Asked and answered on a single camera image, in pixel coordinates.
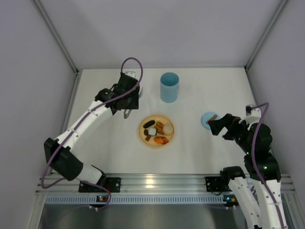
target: blue cup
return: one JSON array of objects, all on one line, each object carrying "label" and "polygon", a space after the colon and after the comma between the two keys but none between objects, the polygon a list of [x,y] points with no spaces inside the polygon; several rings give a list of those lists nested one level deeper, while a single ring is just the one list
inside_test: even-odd
[{"label": "blue cup", "polygon": [[160,96],[165,103],[173,103],[178,97],[179,76],[175,73],[164,73],[160,79]]}]

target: small blue dish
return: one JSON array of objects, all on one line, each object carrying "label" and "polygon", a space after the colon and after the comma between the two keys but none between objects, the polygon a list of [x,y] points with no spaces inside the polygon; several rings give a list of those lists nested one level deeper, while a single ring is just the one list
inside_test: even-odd
[{"label": "small blue dish", "polygon": [[217,115],[217,118],[215,120],[220,119],[219,115],[216,114],[215,112],[207,112],[207,113],[202,115],[202,117],[201,117],[201,125],[205,129],[211,130],[210,125],[208,125],[206,122],[209,121],[214,115]]}]

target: wooden plate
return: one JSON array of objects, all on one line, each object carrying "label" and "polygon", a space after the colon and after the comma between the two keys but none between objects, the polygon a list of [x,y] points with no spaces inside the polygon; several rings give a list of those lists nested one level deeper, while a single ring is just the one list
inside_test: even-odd
[{"label": "wooden plate", "polygon": [[[166,137],[168,139],[168,143],[166,143],[165,145],[162,145],[162,144],[158,144],[156,143],[153,139],[155,138],[155,136],[152,136],[151,139],[149,141],[146,141],[145,138],[146,136],[144,135],[144,128],[143,128],[143,125],[145,123],[147,123],[148,121],[150,120],[154,120],[155,122],[161,122],[163,123],[164,125],[167,125],[167,124],[171,124],[173,126],[173,133],[171,135],[160,135],[160,134],[157,134],[157,136],[163,136],[163,137]],[[139,137],[141,139],[141,141],[149,146],[149,147],[152,147],[152,148],[161,148],[161,147],[164,147],[164,146],[167,146],[171,140],[173,139],[173,136],[175,134],[175,126],[173,125],[173,123],[171,122],[171,120],[168,118],[168,117],[165,117],[163,115],[160,115],[160,114],[154,114],[154,115],[151,115],[151,116],[148,116],[146,117],[145,119],[143,119],[139,125]]]}]

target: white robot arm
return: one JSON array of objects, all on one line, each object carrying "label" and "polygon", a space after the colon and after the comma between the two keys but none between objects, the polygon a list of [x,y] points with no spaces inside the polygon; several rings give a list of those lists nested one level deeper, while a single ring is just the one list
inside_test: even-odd
[{"label": "white robot arm", "polygon": [[[139,80],[122,72],[125,62],[129,59],[136,60],[141,68]],[[95,96],[86,112],[63,134],[55,140],[48,138],[44,143],[44,151],[47,160],[47,167],[52,167],[68,181],[78,179],[90,184],[103,187],[106,181],[106,174],[92,166],[82,163],[78,158],[81,146],[88,137],[100,126],[101,123],[113,116],[117,111],[124,110],[124,118],[128,118],[131,110],[139,109],[140,81],[143,75],[141,63],[131,57],[126,59],[121,68],[121,76],[118,83],[111,89],[103,89]],[[41,186],[47,170],[44,171],[41,179]]]},{"label": "white robot arm", "polygon": [[241,119],[226,114],[220,120],[208,121],[208,124],[213,135],[218,135],[225,127],[228,131],[223,138],[234,140],[245,152],[245,167],[253,181],[258,203],[240,167],[226,167],[220,172],[224,191],[228,188],[233,191],[249,229],[288,228],[281,200],[281,174],[276,159],[269,152],[271,131],[262,124],[258,107],[246,106],[246,115]]}]

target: gray wall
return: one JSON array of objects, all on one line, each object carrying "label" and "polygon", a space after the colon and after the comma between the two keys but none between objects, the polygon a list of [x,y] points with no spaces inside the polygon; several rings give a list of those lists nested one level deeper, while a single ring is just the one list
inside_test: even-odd
[{"label": "gray wall", "polygon": [[30,0],[0,3],[0,224],[23,227],[73,74]]},{"label": "gray wall", "polygon": [[41,1],[79,68],[244,66],[280,2]]},{"label": "gray wall", "polygon": [[290,173],[305,209],[305,1],[290,1],[250,69],[283,172]]}]

